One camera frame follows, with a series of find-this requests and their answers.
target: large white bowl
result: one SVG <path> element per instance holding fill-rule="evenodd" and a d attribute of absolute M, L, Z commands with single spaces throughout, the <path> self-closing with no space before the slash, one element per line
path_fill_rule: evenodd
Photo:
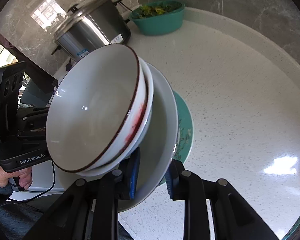
<path fill-rule="evenodd" d="M 139 64 L 142 67 L 143 73 L 145 75 L 147 91 L 148 91 L 148 99 L 147 99 L 146 111 L 145 111 L 143 120 L 140 124 L 140 127 L 139 127 L 135 137 L 133 138 L 133 140 L 131 141 L 129 146 L 124 150 L 124 152 L 122 152 L 120 155 L 118 155 L 117 158 L 115 158 L 110 163 L 100 166 L 100 167 L 96 167 L 94 169 L 80 171 L 80 172 L 77 172 L 77 174 L 79 174 L 81 176 L 85 176 L 85 177 L 99 176 L 99 175 L 102 175 L 102 174 L 112 170 L 112 169 L 117 168 L 119 163 L 125 157 L 130 155 L 139 146 L 139 144 L 142 142 L 143 138 L 145 137 L 145 135 L 148 131 L 148 128 L 149 128 L 150 120 L 151 120 L 152 101 L 153 101 L 153 96 L 154 96 L 154 85 L 153 85 L 152 74 L 151 74 L 150 68 L 147 65 L 147 63 L 139 57 Z"/>
<path fill-rule="evenodd" d="M 146 107 L 146 83 L 135 52 L 111 44 L 88 54 L 52 99 L 46 138 L 54 163 L 67 172 L 93 169 L 122 153 Z"/>
<path fill-rule="evenodd" d="M 154 98 L 149 130 L 140 144 L 141 159 L 137 190 L 133 200 L 119 201 L 119 212 L 133 208 L 145 200 L 165 175 L 176 148 L 178 111 L 172 89 L 165 77 L 155 67 L 150 67 L 154 82 Z M 56 169 L 61 185 L 66 190 L 76 179 L 82 177 Z"/>

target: pot lid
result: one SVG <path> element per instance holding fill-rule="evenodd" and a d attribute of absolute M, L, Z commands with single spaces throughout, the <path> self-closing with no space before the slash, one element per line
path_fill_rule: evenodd
<path fill-rule="evenodd" d="M 76 6 L 78 4 L 73 5 L 71 8 L 69 8 L 69 11 L 72 11 L 73 14 L 63 21 L 55 30 L 55 33 L 53 35 L 53 41 L 57 41 L 63 34 L 65 34 L 73 25 L 75 25 L 77 22 L 81 21 L 83 17 L 85 17 L 87 14 L 91 13 L 95 9 L 97 9 L 99 6 L 104 4 L 108 0 L 92 0 L 91 2 L 83 5 L 80 8 L 77 8 Z"/>

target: green vegetables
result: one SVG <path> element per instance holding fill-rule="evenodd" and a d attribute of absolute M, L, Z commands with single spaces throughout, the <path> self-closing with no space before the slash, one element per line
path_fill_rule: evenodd
<path fill-rule="evenodd" d="M 149 18 L 157 15 L 162 15 L 165 13 L 173 12 L 182 6 L 179 2 L 164 4 L 163 2 L 156 6 L 141 5 L 136 11 L 135 18 L 143 19 Z"/>

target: screw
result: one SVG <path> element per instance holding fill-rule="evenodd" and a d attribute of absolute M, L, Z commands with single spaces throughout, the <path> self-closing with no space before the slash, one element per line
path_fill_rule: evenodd
<path fill-rule="evenodd" d="M 226 179 L 218 179 L 218 183 L 219 183 L 221 186 L 227 186 L 228 181 L 227 181 Z"/>
<path fill-rule="evenodd" d="M 85 180 L 84 179 L 78 179 L 75 184 L 78 186 L 78 187 L 81 187 L 85 184 Z"/>
<path fill-rule="evenodd" d="M 181 174 L 185 177 L 189 177 L 191 175 L 191 171 L 184 170 L 181 172 Z"/>
<path fill-rule="evenodd" d="M 119 170 L 119 169 L 116 169 L 116 170 L 113 170 L 113 171 L 112 171 L 112 174 L 113 174 L 114 176 L 120 176 L 121 173 L 122 173 L 122 171 Z"/>

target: stainless steel pot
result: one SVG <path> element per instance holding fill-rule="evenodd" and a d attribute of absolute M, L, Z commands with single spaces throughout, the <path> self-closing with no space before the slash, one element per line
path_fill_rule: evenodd
<path fill-rule="evenodd" d="M 116 4 L 119 0 L 93 0 L 77 8 L 73 14 L 56 29 L 54 42 L 57 49 L 63 49 L 76 62 L 104 45 L 126 43 L 131 32 Z"/>

